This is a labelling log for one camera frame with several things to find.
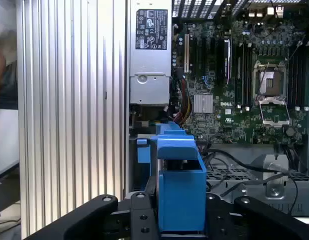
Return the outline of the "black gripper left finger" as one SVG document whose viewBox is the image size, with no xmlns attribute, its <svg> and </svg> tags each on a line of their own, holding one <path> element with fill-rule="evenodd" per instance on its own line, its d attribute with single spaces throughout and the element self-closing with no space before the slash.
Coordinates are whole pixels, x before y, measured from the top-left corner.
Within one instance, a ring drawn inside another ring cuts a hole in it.
<svg viewBox="0 0 309 240">
<path fill-rule="evenodd" d="M 28 236 L 29 240 L 158 240 L 156 178 L 119 201 L 103 194 Z"/>
</svg>

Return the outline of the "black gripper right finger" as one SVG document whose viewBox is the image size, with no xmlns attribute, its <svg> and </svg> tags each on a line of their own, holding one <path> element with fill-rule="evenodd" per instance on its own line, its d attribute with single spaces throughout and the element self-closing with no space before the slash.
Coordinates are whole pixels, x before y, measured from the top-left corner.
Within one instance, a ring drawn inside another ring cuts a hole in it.
<svg viewBox="0 0 309 240">
<path fill-rule="evenodd" d="M 205 233 L 209 240 L 309 240 L 309 225 L 250 196 L 228 203 L 208 193 Z"/>
</svg>

